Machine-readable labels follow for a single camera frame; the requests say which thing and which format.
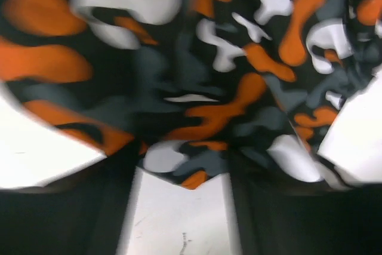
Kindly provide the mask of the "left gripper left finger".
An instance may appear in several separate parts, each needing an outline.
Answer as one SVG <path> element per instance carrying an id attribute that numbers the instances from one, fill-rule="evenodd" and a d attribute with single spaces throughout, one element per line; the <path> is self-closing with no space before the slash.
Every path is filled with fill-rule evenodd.
<path id="1" fill-rule="evenodd" d="M 116 254 L 140 159 L 129 144 L 44 187 L 1 191 L 1 254 Z"/>

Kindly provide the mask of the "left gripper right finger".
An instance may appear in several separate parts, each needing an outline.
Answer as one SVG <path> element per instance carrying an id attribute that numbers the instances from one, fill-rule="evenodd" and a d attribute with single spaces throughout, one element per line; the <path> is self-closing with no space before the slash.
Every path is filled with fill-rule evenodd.
<path id="1" fill-rule="evenodd" d="M 381 254 L 381 185 L 287 190 L 235 150 L 228 171 L 242 254 Z"/>

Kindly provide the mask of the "orange camouflage shorts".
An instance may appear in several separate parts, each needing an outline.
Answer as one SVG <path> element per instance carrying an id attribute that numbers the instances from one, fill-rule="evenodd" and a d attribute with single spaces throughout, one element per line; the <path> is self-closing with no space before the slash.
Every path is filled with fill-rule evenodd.
<path id="1" fill-rule="evenodd" d="M 186 189 L 350 188 L 329 130 L 381 63 L 381 0 L 1 0 L 1 79 L 50 126 Z"/>

